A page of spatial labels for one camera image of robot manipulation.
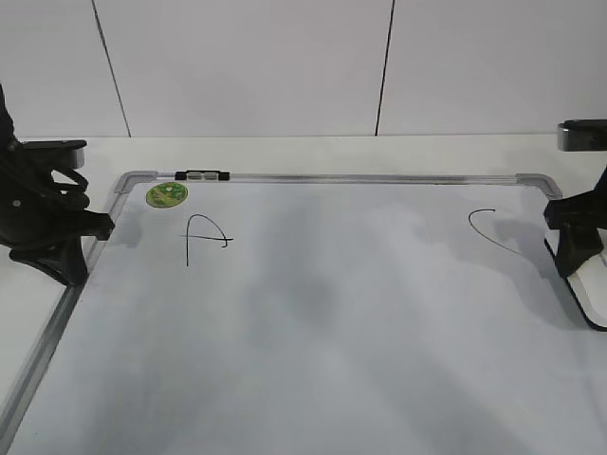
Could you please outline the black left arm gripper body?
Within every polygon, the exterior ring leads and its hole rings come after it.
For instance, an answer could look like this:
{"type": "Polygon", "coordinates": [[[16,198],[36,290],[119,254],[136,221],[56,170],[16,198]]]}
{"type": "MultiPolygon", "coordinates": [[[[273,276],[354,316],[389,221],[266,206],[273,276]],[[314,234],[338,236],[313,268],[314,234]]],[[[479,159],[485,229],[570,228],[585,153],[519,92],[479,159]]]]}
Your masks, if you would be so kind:
{"type": "Polygon", "coordinates": [[[33,162],[22,143],[1,147],[1,244],[24,250],[83,236],[108,239],[114,223],[88,209],[88,180],[77,170],[33,162]]]}

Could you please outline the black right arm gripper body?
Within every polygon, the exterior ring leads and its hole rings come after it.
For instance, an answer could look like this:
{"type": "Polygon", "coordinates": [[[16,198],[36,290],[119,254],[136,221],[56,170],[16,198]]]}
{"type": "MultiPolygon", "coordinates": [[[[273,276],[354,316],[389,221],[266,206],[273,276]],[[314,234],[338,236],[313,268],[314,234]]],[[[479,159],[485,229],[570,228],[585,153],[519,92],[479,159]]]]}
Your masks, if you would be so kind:
{"type": "Polygon", "coordinates": [[[564,227],[606,229],[606,171],[592,190],[549,201],[543,216],[553,230],[564,227]]]}

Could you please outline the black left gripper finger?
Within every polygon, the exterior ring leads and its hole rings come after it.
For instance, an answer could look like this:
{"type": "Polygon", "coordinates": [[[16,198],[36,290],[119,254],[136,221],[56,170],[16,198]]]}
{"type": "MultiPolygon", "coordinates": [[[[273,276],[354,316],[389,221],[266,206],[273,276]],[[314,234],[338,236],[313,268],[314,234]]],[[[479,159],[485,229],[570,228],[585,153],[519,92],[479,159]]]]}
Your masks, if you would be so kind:
{"type": "Polygon", "coordinates": [[[80,285],[88,277],[80,239],[61,241],[34,249],[12,249],[9,257],[18,264],[33,267],[63,285],[80,285]]]}

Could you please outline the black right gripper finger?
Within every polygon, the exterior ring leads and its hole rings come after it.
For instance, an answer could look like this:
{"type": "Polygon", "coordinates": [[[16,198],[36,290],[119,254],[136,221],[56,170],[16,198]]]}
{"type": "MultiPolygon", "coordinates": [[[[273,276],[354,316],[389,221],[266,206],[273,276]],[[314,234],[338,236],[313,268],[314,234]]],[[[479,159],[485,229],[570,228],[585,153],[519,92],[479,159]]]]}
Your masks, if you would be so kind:
{"type": "Polygon", "coordinates": [[[555,265],[562,278],[568,278],[604,249],[595,227],[565,226],[559,231],[555,265]]]}

